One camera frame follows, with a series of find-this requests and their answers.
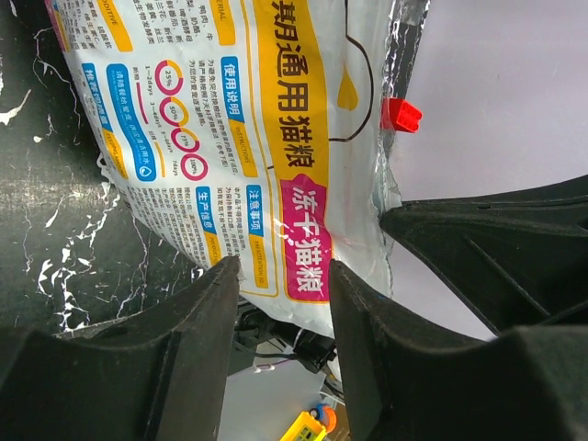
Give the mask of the cat food bag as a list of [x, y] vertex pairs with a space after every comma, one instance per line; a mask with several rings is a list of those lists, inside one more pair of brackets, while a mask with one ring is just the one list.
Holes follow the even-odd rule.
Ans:
[[267, 315], [334, 333], [329, 264], [392, 292], [401, 203], [387, 103], [426, 1], [49, 1], [107, 172], [133, 215]]

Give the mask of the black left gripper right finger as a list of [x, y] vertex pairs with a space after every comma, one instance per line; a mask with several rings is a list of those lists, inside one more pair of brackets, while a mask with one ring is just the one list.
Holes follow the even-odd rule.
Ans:
[[584, 440], [587, 330], [450, 331], [330, 264], [331, 311], [355, 440]]

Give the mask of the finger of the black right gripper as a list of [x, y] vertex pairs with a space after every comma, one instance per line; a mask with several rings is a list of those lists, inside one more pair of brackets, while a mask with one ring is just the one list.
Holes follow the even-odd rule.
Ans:
[[381, 229], [493, 333], [587, 323], [587, 178], [475, 198], [411, 200]]

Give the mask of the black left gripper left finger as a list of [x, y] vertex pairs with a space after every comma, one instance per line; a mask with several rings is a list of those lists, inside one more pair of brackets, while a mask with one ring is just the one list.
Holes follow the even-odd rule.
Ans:
[[1, 332], [4, 440], [213, 440], [237, 312], [240, 263], [90, 338]]

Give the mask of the orange blue toy piece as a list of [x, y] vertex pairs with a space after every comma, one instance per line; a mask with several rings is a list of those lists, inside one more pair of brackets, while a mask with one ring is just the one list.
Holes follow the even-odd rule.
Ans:
[[310, 415], [325, 428], [327, 434], [336, 428], [337, 415], [331, 406], [325, 403], [319, 404], [310, 409]]

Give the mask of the red toy brick vehicle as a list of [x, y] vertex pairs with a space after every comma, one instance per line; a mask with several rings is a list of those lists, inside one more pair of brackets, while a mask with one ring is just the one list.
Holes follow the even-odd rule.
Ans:
[[396, 130], [415, 133], [419, 130], [423, 113], [405, 99], [384, 98], [381, 106], [380, 127], [384, 130]]

